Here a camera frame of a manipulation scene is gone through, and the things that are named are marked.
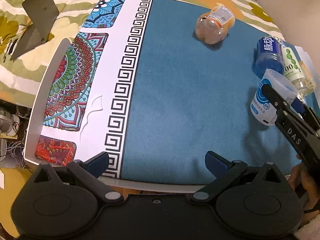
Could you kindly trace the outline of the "person's right hand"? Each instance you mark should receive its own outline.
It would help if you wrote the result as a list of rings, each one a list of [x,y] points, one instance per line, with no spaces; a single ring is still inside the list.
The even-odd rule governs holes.
[[[302,183],[303,188],[308,194],[308,201],[304,206],[305,210],[312,210],[317,205],[319,202],[319,188],[304,168],[303,163],[292,168],[288,182],[293,189]]]

